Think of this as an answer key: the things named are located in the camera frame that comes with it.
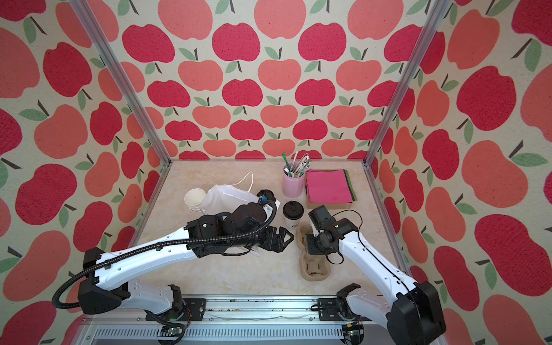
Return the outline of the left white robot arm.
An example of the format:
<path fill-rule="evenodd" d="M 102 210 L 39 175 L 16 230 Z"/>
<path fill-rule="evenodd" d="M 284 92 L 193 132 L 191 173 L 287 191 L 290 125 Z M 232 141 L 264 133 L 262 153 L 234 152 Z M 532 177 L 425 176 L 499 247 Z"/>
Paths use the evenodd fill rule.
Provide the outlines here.
<path fill-rule="evenodd" d="M 154 314 L 183 310 L 179 287 L 150 287 L 138 277 L 177 262 L 209 255 L 230 256 L 232 247 L 250 252 L 259 247 L 280 253 L 293 241 L 286 228 L 271 226 L 277 214 L 273 201 L 239 206 L 233 212 L 202 215 L 166 237 L 127 250 L 86 251 L 85 277 L 78 290 L 83 313 L 96 315 L 118 307 L 145 309 Z"/>

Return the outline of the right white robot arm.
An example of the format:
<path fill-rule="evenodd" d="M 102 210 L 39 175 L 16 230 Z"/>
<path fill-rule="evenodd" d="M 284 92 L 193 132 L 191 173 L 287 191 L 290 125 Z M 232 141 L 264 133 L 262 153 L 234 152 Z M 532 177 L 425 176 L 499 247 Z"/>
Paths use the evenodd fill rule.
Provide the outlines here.
<path fill-rule="evenodd" d="M 350 259 L 382 293 L 378 298 L 351 285 L 342 293 L 352 316 L 387 329 L 396 344 L 430 344 L 447 331 L 437 289 L 417 282 L 385 259 L 347 218 L 309 215 L 314 234 L 306 237 L 310 255 L 338 253 Z"/>

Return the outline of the white paper coffee cup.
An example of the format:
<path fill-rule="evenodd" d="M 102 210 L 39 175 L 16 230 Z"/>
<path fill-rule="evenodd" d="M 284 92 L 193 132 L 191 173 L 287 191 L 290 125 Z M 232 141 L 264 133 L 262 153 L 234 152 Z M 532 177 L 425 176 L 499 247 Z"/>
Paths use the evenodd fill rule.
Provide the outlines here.
<path fill-rule="evenodd" d="M 299 224 L 300 224 L 300 220 L 301 220 L 301 217 L 300 216 L 288 216 L 288 215 L 284 215 L 284 220 L 285 220 L 285 225 L 286 225 L 286 228 L 287 229 L 297 229 Z"/>

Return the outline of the single pulp cup carrier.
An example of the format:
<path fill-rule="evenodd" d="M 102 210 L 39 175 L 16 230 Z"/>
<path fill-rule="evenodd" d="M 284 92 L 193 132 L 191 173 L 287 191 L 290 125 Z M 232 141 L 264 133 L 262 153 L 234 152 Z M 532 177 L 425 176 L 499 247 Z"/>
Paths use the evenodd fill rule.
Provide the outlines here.
<path fill-rule="evenodd" d="M 304 253 L 308 254 L 308 238 L 316 238 L 311 225 L 303 224 L 296 232 L 296 244 L 298 248 Z"/>

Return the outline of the black coffee cup lid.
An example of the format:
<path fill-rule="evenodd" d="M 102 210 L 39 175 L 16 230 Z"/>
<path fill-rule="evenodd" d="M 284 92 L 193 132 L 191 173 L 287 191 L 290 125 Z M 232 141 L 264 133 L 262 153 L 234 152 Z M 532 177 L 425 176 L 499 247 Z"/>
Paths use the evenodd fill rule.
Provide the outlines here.
<path fill-rule="evenodd" d="M 288 201 L 283 207 L 285 218 L 290 220 L 299 220 L 304 214 L 303 205 L 298 201 Z"/>

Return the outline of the animal print paper gift bag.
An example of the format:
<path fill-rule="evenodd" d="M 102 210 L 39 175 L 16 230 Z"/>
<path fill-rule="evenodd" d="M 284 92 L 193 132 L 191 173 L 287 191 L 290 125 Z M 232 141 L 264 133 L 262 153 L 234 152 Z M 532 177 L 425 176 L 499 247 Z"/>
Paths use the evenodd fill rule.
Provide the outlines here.
<path fill-rule="evenodd" d="M 251 177 L 251 183 L 247 190 L 237 188 L 241 182 Z M 248 172 L 240 182 L 231 185 L 215 185 L 207 193 L 200 204 L 200 210 L 204 215 L 215 215 L 221 212 L 233 213 L 239 206 L 248 203 L 257 203 L 259 197 L 251 193 L 254 182 L 253 172 Z"/>

